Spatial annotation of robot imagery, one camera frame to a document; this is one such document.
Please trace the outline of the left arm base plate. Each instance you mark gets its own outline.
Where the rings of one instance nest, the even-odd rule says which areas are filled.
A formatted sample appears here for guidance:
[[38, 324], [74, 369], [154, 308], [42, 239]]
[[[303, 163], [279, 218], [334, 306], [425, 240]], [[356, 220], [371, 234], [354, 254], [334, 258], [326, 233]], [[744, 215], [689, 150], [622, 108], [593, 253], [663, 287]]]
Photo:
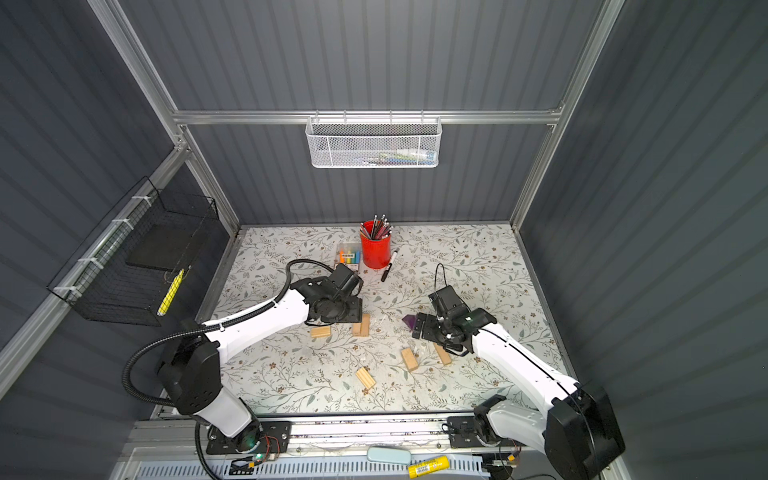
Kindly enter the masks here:
[[232, 438], [211, 427], [206, 433], [205, 451], [208, 455], [254, 455], [263, 460], [287, 452], [292, 427], [289, 421], [253, 422]]

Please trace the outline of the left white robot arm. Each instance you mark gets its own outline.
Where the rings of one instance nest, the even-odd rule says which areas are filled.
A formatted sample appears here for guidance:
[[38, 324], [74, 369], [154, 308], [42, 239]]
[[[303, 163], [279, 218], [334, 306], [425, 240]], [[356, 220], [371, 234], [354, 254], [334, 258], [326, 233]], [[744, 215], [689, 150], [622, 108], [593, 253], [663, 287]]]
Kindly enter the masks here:
[[303, 324], [320, 327], [360, 323], [364, 285], [344, 264], [325, 276], [292, 279], [291, 268], [305, 259], [289, 262], [286, 283], [272, 299], [200, 326], [201, 332], [164, 344], [157, 374], [171, 406], [183, 415], [205, 421], [229, 439], [253, 449], [259, 442], [259, 421], [243, 400], [221, 383], [221, 367], [240, 352], [267, 337]]

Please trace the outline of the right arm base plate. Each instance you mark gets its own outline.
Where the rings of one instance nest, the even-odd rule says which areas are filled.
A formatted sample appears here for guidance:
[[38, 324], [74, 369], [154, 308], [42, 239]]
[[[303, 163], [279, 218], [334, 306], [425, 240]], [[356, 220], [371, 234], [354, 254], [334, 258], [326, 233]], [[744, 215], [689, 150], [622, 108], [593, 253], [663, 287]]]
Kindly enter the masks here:
[[495, 447], [499, 437], [476, 416], [450, 416], [441, 425], [452, 448]]

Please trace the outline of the purple block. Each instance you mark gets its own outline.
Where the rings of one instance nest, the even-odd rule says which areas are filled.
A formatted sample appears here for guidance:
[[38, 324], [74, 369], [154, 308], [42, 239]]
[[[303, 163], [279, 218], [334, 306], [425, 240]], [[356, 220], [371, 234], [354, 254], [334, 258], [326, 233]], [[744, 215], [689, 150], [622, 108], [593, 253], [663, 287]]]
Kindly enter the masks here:
[[415, 328], [417, 318], [415, 315], [406, 315], [402, 318], [402, 321], [409, 330], [413, 330]]

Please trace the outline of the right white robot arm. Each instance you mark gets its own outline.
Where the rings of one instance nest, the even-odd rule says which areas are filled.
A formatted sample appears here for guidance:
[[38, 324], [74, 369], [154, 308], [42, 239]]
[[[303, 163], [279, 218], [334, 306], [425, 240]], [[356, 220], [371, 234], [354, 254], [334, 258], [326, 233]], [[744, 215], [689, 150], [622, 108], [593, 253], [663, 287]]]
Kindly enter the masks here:
[[454, 448], [514, 443], [543, 453], [563, 479], [594, 479], [626, 450], [613, 406], [600, 386], [583, 385], [549, 366], [515, 340], [488, 311], [471, 309], [447, 285], [429, 296], [433, 314], [418, 313], [415, 339], [449, 354], [473, 354], [508, 377], [532, 402], [495, 394], [472, 416], [445, 426]]

